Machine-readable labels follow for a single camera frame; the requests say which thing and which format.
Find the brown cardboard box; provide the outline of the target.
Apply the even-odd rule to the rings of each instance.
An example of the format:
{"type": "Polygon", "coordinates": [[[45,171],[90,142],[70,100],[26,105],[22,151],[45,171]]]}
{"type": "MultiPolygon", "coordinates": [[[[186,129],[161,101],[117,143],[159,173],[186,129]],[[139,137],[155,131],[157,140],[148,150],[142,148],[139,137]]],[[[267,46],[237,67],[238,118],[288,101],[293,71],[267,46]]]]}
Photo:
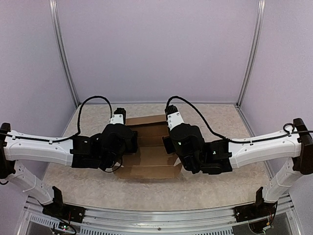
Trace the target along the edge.
{"type": "Polygon", "coordinates": [[[176,154],[168,154],[163,137],[168,136],[165,115],[127,118],[126,125],[137,131],[138,150],[124,154],[121,168],[114,167],[120,179],[173,179],[182,169],[176,154]]]}

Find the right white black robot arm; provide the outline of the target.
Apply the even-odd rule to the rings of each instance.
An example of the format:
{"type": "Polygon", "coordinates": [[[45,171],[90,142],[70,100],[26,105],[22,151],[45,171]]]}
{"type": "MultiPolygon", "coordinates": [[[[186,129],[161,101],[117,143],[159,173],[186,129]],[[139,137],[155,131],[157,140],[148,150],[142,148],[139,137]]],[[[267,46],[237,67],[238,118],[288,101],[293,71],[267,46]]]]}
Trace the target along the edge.
{"type": "Polygon", "coordinates": [[[179,112],[167,116],[169,136],[163,138],[167,153],[175,153],[185,170],[218,175],[248,164],[286,158],[283,167],[256,194],[250,206],[261,217],[299,178],[313,172],[313,139],[302,119],[284,129],[248,139],[227,138],[205,142],[199,127],[183,121],[179,112]]]}

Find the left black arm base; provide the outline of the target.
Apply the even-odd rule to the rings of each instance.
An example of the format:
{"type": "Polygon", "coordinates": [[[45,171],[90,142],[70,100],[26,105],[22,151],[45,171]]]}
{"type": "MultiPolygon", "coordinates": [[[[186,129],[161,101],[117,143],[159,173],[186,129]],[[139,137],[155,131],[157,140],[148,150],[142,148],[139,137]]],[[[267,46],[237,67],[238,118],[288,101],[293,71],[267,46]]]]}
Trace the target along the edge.
{"type": "Polygon", "coordinates": [[[52,202],[47,205],[41,204],[43,214],[69,222],[82,223],[86,208],[64,203],[62,192],[55,186],[52,186],[52,190],[54,193],[52,202]]]}

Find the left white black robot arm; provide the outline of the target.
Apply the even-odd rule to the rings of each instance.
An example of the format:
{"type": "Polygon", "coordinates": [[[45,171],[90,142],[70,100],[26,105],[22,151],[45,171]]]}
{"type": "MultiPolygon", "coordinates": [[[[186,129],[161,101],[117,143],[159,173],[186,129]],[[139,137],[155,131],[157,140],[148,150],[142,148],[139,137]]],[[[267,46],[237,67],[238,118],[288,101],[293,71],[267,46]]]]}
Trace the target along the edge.
{"type": "Polygon", "coordinates": [[[64,139],[24,135],[11,129],[9,123],[0,128],[0,177],[19,186],[48,206],[57,217],[68,214],[59,189],[39,180],[21,163],[22,160],[61,164],[72,168],[106,171],[124,154],[137,152],[137,132],[124,124],[108,124],[102,133],[91,137],[75,134],[64,139]]]}

